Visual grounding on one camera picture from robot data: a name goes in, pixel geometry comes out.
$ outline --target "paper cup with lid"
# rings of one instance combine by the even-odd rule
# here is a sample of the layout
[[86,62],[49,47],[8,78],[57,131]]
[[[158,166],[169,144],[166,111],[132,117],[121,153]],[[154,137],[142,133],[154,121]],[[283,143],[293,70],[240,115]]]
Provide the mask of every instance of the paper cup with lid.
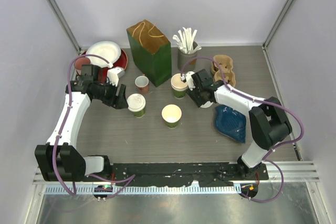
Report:
[[181,80],[181,74],[177,73],[173,75],[171,79],[171,85],[173,88],[173,94],[176,98],[182,99],[185,97],[185,92],[188,89],[188,84]]
[[172,129],[178,126],[182,111],[175,104],[169,104],[163,108],[161,115],[165,125]]
[[146,100],[140,94],[132,94],[127,98],[128,110],[137,118],[145,115]]

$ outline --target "blue plastic tray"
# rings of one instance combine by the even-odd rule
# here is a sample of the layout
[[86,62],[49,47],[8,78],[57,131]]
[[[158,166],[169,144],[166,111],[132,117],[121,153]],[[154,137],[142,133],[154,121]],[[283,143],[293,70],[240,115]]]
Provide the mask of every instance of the blue plastic tray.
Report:
[[246,142],[246,117],[226,105],[216,108],[215,128],[222,134],[231,137],[239,143]]

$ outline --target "white robotic arm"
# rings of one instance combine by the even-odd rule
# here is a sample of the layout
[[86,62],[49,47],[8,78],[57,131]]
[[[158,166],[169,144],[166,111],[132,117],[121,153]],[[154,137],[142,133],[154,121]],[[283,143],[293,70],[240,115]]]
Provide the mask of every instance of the white robotic arm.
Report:
[[[242,172],[246,174],[252,173],[267,152],[292,131],[284,111],[256,102],[265,99],[243,93],[230,85],[226,87],[223,81],[213,82],[204,69],[197,73],[188,72],[181,79],[188,83],[187,94],[197,106],[208,101],[224,104],[250,120],[254,141],[238,159],[238,163],[243,165]],[[279,100],[274,97],[266,101],[280,104]]]
[[[107,83],[98,82],[100,71],[101,69],[98,66],[84,65],[78,79],[70,83],[72,90],[71,109],[57,144],[57,153],[59,153],[58,170],[65,180],[82,181],[84,176],[101,173],[104,169],[108,170],[110,167],[107,156],[82,157],[76,151],[80,125],[92,99],[101,100],[104,104],[115,109],[128,107],[124,85],[121,85],[119,94],[117,94],[119,78],[124,75],[124,69],[119,67],[110,69],[107,73]],[[61,116],[53,133],[47,140],[47,144],[38,145],[35,149],[37,162],[46,181],[56,180],[50,162],[51,146],[55,145],[56,137],[66,117],[69,99],[70,95],[67,92]]]

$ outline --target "brown paper cup carrier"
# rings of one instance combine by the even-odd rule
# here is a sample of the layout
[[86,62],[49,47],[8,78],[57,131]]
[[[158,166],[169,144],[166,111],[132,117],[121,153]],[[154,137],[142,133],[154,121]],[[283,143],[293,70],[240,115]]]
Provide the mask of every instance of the brown paper cup carrier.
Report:
[[[236,78],[235,73],[232,71],[233,69],[232,58],[229,57],[228,55],[215,55],[214,60],[219,63],[219,66],[223,70],[226,83],[234,87],[236,85]],[[222,79],[221,72],[213,62],[211,63],[211,73],[214,75],[214,81]]]

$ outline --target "white wall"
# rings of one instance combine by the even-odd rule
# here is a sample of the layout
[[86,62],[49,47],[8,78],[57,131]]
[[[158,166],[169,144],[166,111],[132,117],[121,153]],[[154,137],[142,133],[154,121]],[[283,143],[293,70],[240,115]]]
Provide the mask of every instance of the white wall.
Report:
[[184,27],[201,44],[262,43],[286,0],[56,0],[78,42],[129,46],[126,28],[144,18],[172,40]]
[[46,0],[0,0],[0,216],[24,223],[37,163],[64,103],[75,56]]
[[296,0],[269,53],[285,103],[305,125],[302,157],[314,161],[335,216],[335,0]]

